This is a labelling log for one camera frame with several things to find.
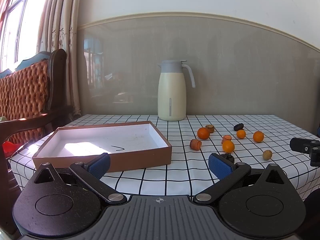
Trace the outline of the tan longan fruit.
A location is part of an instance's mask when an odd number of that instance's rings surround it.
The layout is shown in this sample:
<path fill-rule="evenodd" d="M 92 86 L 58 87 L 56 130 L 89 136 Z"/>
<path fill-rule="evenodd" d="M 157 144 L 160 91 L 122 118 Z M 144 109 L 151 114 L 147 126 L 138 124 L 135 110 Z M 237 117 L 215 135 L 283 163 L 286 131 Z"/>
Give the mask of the tan longan fruit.
<path fill-rule="evenodd" d="M 271 150 L 265 150 L 263 152 L 263 159 L 264 160 L 270 160 L 272 158 L 272 151 Z"/>

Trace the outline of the small carrot piece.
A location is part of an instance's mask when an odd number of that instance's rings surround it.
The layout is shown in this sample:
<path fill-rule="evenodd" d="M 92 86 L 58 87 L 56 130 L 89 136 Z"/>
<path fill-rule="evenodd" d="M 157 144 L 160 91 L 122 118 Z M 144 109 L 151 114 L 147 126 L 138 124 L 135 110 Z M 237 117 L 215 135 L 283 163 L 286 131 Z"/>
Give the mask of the small carrot piece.
<path fill-rule="evenodd" d="M 221 144 L 223 144 L 225 141 L 231 141 L 231 140 L 232 140 L 232 137 L 230 135 L 224 135 L 222 137 Z"/>

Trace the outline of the small tangerine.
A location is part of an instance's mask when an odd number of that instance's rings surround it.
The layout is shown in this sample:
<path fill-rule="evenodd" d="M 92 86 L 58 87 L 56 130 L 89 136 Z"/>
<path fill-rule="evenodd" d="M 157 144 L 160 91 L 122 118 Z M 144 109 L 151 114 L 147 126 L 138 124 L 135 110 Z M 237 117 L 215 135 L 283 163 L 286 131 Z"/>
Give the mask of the small tangerine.
<path fill-rule="evenodd" d="M 246 137 L 246 131 L 243 130 L 243 129 L 240 129 L 236 132 L 236 136 L 239 138 L 239 139 L 245 139 Z"/>

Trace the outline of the carrot chunk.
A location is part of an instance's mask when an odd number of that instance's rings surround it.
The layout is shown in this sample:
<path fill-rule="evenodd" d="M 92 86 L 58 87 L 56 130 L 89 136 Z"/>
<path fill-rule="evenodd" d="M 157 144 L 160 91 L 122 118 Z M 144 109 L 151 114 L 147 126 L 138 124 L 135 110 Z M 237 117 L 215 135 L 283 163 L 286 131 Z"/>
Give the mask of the carrot chunk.
<path fill-rule="evenodd" d="M 199 151 L 201 149 L 202 142 L 198 139 L 192 139 L 189 146 L 192 150 Z"/>

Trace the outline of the large orange tangerine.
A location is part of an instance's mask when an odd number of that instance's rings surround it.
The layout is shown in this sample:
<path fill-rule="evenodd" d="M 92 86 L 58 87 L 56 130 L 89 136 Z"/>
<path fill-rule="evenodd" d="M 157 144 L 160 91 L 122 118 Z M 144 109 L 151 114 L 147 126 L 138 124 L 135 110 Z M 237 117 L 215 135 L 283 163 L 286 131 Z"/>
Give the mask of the large orange tangerine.
<path fill-rule="evenodd" d="M 210 137 L 210 131 L 206 127 L 201 127 L 197 131 L 197 136 L 201 140 L 207 140 Z"/>

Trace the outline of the dark purple fruit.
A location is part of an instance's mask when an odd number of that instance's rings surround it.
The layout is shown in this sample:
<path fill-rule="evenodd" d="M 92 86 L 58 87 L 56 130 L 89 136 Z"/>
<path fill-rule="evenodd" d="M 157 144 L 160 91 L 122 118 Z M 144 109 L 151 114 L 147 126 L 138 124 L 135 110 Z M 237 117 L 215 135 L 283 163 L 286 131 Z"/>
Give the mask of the dark purple fruit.
<path fill-rule="evenodd" d="M 242 130 L 242 129 L 244 129 L 244 124 L 243 124 L 243 123 L 236 124 L 236 125 L 233 127 L 233 129 L 234 129 L 234 131 Z"/>

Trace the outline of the brown-topped carrot stump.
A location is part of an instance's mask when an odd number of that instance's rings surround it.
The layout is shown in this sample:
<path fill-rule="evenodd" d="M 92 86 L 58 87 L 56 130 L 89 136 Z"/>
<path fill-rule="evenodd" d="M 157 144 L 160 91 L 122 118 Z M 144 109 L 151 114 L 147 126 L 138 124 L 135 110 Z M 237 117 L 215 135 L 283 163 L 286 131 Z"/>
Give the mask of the brown-topped carrot stump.
<path fill-rule="evenodd" d="M 208 131 L 209 131 L 210 133 L 214 133 L 214 131 L 215 131 L 214 125 L 206 125 L 206 129 L 208 129 Z"/>

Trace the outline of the checkered white tablecloth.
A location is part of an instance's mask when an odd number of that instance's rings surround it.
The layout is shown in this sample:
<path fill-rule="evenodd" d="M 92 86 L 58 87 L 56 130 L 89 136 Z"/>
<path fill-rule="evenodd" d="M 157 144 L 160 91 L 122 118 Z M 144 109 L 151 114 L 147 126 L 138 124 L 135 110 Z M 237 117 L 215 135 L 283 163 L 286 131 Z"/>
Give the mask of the checkered white tablecloth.
<path fill-rule="evenodd" d="M 167 166 L 105 174 L 103 182 L 121 193 L 169 196 L 201 192 L 217 182 L 208 168 L 208 158 L 212 153 L 221 153 L 221 140 L 227 134 L 233 136 L 235 161 L 265 168 L 268 162 L 262 154 L 271 150 L 271 162 L 283 169 L 301 198 L 319 189 L 319 169 L 310 166 L 308 155 L 292 151 L 289 145 L 294 137 L 315 136 L 274 115 L 189 115 L 176 122 L 163 121 L 154 115 L 84 115 L 74 120 L 72 126 L 133 121 L 152 122 L 172 145 L 172 159 Z M 239 123 L 244 124 L 245 139 L 235 136 L 233 127 Z M 215 131 L 207 140 L 201 140 L 197 131 L 206 125 L 214 125 Z M 256 131 L 264 133 L 263 142 L 253 140 Z M 202 142 L 199 151 L 190 148 L 192 139 Z"/>

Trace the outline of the brown shallow cardboard box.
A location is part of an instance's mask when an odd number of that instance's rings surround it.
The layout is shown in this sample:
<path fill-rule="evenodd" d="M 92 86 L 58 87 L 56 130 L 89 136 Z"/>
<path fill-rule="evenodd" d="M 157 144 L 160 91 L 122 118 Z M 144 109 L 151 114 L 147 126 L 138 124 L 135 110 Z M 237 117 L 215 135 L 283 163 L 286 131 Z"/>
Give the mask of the brown shallow cardboard box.
<path fill-rule="evenodd" d="M 32 160 L 36 168 L 42 163 L 65 168 L 103 153 L 110 157 L 109 172 L 129 171 L 169 165 L 172 146 L 150 121 L 59 127 Z"/>

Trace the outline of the cream thermos jug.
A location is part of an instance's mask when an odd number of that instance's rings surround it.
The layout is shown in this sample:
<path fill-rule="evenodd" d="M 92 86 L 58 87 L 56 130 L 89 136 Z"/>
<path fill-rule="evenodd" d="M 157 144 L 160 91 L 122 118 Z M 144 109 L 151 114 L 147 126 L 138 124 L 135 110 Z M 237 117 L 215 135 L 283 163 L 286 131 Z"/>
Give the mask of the cream thermos jug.
<path fill-rule="evenodd" d="M 158 117 L 164 121 L 180 121 L 186 116 L 187 89 L 183 70 L 187 69 L 191 86 L 196 87 L 191 67 L 185 60 L 164 60 L 158 83 Z"/>

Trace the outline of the wooden leather sofa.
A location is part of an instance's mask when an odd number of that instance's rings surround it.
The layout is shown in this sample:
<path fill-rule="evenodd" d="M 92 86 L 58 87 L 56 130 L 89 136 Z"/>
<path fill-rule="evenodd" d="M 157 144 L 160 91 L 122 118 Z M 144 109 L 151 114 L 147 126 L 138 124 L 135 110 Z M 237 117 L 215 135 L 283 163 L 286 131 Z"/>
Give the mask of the wooden leather sofa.
<path fill-rule="evenodd" d="M 24 146 L 65 124 L 73 107 L 66 92 L 67 53 L 42 51 L 1 78 L 1 143 Z"/>

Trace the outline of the beige floral curtain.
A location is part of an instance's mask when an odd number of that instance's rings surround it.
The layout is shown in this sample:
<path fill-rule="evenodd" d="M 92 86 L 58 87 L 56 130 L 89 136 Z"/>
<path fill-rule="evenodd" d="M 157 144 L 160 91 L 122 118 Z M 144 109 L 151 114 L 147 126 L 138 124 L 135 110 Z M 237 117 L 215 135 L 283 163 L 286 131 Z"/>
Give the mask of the beige floral curtain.
<path fill-rule="evenodd" d="M 63 49 L 66 59 L 66 99 L 73 115 L 81 114 L 77 72 L 77 30 L 80 0 L 46 0 L 41 15 L 37 51 Z"/>

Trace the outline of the window with red frame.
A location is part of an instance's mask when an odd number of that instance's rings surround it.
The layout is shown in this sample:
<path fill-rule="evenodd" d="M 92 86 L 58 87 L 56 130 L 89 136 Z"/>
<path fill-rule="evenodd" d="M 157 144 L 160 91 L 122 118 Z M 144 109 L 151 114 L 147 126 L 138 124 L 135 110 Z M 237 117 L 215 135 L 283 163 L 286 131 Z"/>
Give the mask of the window with red frame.
<path fill-rule="evenodd" d="M 46 0 L 1 1 L 1 72 L 14 71 L 36 55 L 41 15 Z"/>

